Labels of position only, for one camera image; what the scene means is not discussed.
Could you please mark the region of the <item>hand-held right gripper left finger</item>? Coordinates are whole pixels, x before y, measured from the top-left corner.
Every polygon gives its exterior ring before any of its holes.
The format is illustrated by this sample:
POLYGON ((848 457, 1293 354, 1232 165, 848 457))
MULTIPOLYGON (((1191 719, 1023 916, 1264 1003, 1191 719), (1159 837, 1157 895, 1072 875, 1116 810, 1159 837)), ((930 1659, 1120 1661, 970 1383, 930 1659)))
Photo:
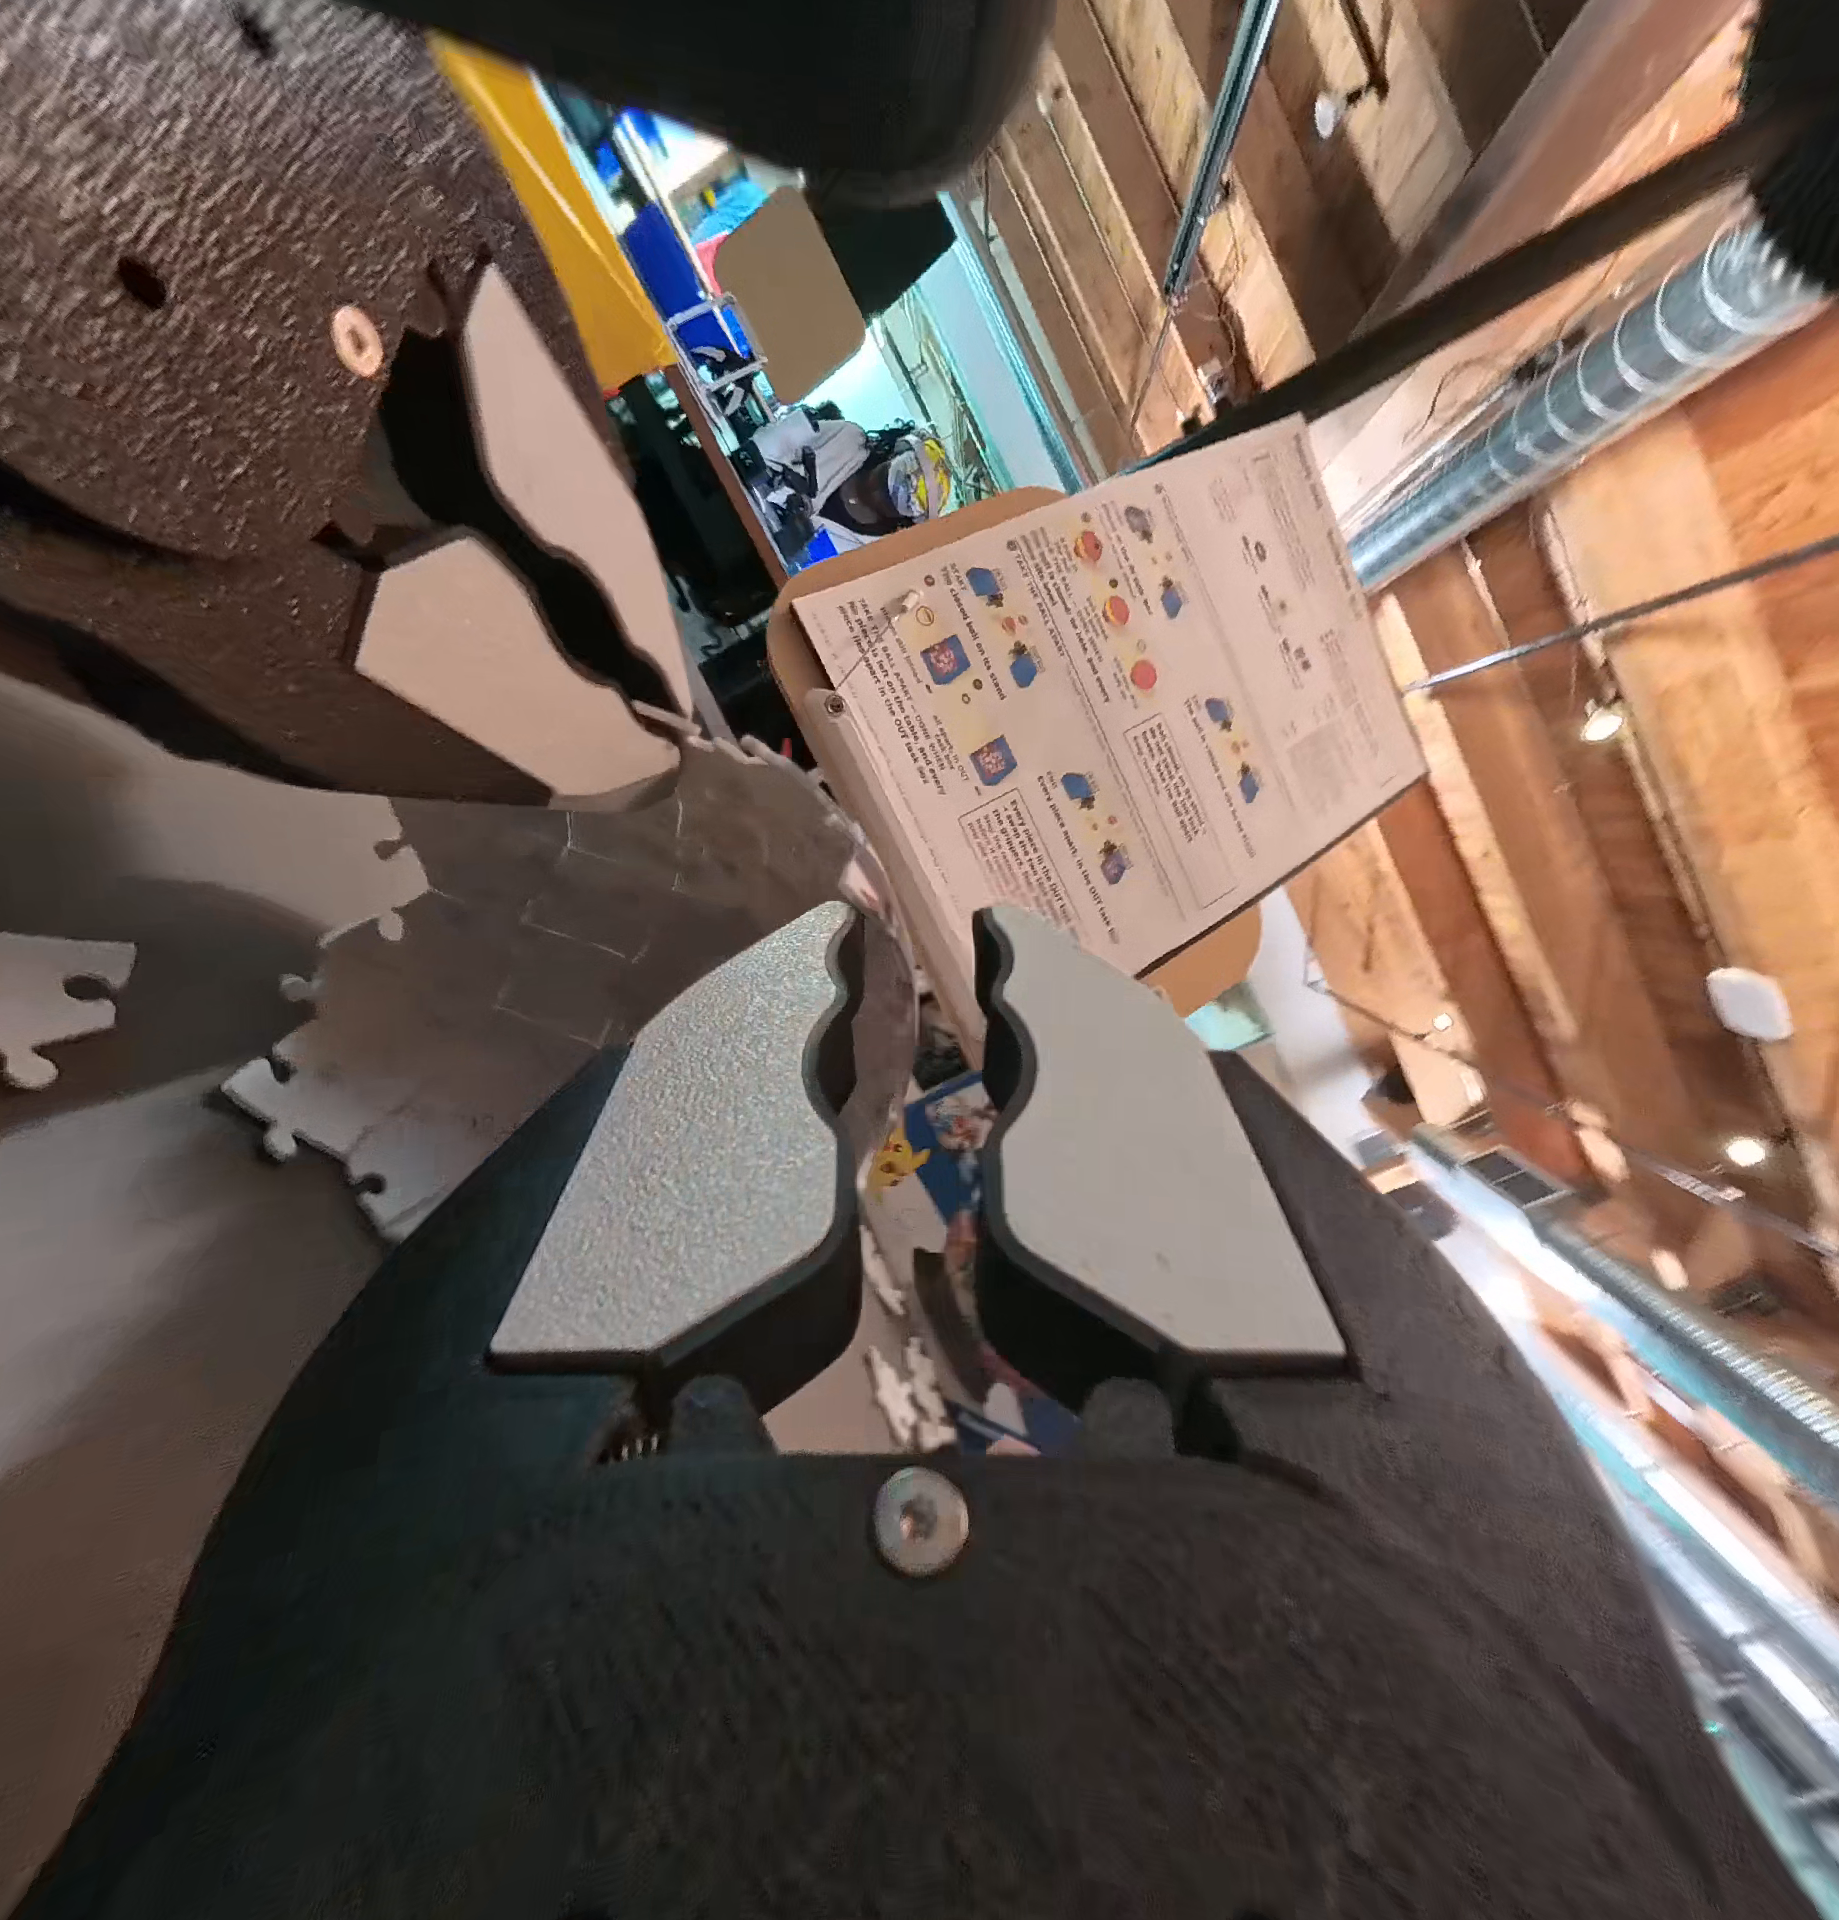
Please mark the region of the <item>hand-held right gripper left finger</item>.
POLYGON ((489 1360, 633 1381, 654 1409, 733 1380, 759 1413, 848 1348, 861 1309, 857 908, 828 900, 639 1033, 536 1238, 489 1360))

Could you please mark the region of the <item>silver air duct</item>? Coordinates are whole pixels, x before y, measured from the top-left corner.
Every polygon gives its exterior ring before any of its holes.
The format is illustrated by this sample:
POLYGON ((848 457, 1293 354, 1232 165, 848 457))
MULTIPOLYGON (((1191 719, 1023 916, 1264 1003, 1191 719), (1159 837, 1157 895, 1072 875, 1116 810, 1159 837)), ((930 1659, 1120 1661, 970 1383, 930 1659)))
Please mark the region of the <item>silver air duct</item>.
POLYGON ((1646 295, 1541 370, 1512 382, 1441 441, 1348 534, 1368 593, 1386 589, 1695 394, 1817 319, 1831 301, 1756 220, 1715 234, 1646 295))

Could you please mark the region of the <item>white-backed curved jigsaw piece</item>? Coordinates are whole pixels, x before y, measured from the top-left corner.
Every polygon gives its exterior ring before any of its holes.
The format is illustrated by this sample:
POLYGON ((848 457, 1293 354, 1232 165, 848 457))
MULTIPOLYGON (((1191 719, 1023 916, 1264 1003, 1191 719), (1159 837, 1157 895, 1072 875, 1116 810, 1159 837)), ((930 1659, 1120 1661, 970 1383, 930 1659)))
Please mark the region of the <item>white-backed curved jigsaw piece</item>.
POLYGON ((107 1033, 114 995, 136 966, 132 942, 77 940, 0 928, 0 1078, 40 1092, 59 1076, 49 1050, 107 1033))

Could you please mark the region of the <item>white wall access point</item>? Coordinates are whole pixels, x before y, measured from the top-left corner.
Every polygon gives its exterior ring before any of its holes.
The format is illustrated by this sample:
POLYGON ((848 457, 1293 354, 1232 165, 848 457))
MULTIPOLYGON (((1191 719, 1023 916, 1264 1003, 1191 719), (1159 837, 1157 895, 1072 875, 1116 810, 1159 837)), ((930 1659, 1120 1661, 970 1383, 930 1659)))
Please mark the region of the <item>white wall access point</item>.
POLYGON ((1758 1046, 1792 1042, 1796 1019, 1782 983, 1764 971, 1721 966, 1705 975, 1715 1019, 1735 1037, 1758 1046))

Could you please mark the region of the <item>yellow plastic bin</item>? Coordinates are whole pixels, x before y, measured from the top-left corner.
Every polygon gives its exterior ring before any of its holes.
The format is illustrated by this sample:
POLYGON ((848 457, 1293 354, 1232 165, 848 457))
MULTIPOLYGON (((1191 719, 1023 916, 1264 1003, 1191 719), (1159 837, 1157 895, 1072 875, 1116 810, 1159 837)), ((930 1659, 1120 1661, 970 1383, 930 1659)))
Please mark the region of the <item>yellow plastic bin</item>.
POLYGON ((666 372, 666 323, 609 226, 595 175, 576 155, 542 82, 522 65, 428 31, 426 43, 473 112, 548 254, 603 398, 666 372))

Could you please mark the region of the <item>printed instruction sheet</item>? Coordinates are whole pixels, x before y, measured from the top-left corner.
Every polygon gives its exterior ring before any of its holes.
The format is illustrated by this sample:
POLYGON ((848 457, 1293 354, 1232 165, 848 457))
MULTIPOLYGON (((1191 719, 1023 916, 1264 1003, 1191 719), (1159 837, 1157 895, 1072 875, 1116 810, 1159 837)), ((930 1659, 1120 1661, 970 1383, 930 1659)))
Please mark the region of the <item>printed instruction sheet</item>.
POLYGON ((794 613, 958 948, 1013 904, 1143 973, 1423 778, 1301 420, 940 528, 794 613))

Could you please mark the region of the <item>metal ceiling conduit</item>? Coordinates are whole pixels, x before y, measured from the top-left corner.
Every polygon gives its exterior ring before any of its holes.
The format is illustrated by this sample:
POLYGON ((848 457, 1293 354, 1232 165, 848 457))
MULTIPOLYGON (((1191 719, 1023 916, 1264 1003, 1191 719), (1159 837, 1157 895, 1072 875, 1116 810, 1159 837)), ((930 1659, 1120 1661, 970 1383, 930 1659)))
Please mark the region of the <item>metal ceiling conduit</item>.
POLYGON ((1301 358, 1307 337, 1250 199, 1248 110, 1266 73, 1279 6, 1098 4, 1116 45, 1159 179, 1149 220, 1155 307, 1143 325, 1147 400, 1165 388, 1183 418, 1218 396, 1242 400, 1273 380, 1273 358, 1301 358))

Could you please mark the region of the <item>partly built puzzle ball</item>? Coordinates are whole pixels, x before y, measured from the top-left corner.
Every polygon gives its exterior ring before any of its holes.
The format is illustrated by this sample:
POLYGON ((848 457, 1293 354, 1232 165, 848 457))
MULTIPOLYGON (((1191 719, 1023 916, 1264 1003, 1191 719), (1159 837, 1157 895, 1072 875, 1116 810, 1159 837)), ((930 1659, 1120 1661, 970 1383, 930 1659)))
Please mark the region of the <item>partly built puzzle ball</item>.
POLYGON ((911 1088, 919 1003, 883 869, 826 784, 757 741, 692 743, 670 792, 619 812, 396 806, 428 891, 400 934, 355 926, 284 989, 302 1021, 217 1102, 272 1161, 323 1157, 388 1242, 676 995, 812 906, 865 914, 857 1090, 879 1145, 911 1088))

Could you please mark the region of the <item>blue storage bin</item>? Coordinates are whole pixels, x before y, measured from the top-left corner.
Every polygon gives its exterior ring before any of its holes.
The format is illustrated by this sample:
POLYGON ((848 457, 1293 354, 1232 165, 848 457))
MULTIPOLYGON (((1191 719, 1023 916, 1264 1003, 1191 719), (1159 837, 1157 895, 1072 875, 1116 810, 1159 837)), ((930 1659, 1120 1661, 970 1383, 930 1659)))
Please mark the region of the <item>blue storage bin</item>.
POLYGON ((660 205, 645 203, 619 240, 668 337, 698 368, 721 376, 753 362, 739 321, 712 303, 700 268, 660 205))

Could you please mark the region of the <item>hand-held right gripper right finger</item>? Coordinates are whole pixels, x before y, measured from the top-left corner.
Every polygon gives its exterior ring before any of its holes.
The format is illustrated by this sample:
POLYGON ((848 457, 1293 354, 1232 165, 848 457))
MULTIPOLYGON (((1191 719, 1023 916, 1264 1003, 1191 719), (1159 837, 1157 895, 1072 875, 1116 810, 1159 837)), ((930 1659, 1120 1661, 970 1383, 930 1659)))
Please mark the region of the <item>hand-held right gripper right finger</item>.
POLYGON ((1171 1001, 1019 906, 978 910, 974 948, 992 1350, 1051 1395, 1340 1374, 1338 1318, 1171 1001))

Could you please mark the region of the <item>blue puzzle box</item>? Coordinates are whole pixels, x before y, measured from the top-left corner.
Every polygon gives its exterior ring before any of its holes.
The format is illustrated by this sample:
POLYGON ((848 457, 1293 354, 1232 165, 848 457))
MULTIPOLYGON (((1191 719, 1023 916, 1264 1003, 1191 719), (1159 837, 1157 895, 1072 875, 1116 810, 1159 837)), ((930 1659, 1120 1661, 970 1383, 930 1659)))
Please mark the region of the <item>blue puzzle box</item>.
POLYGON ((958 1425, 950 1452, 1051 1456, 1074 1447, 1076 1417, 997 1354, 980 1318, 980 1165, 993 1121, 974 1072, 907 1102, 867 1169, 861 1230, 915 1283, 958 1425))

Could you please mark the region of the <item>black ribbed object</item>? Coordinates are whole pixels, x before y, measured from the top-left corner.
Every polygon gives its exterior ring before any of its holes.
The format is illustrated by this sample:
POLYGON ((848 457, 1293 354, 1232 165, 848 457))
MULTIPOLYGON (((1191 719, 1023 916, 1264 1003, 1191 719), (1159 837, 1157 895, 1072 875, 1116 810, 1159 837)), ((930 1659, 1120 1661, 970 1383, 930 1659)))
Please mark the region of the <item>black ribbed object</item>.
POLYGON ((1762 2, 1748 37, 1744 112, 1806 110, 1792 147, 1752 181, 1784 258, 1839 295, 1839 2, 1762 2))

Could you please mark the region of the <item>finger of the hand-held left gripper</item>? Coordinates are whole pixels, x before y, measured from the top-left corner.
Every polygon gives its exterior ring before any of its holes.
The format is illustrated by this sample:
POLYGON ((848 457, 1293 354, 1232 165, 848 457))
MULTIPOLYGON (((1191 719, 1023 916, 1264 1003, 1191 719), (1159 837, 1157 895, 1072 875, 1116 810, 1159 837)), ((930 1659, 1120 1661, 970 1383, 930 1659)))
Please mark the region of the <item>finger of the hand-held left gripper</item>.
POLYGON ((406 329, 380 433, 408 500, 491 548, 572 670, 627 705, 694 719, 690 656, 635 489, 499 264, 475 268, 448 331, 406 329))
POLYGON ((530 589, 475 536, 379 569, 355 664, 556 802, 619 808, 678 770, 672 733, 576 666, 530 589))

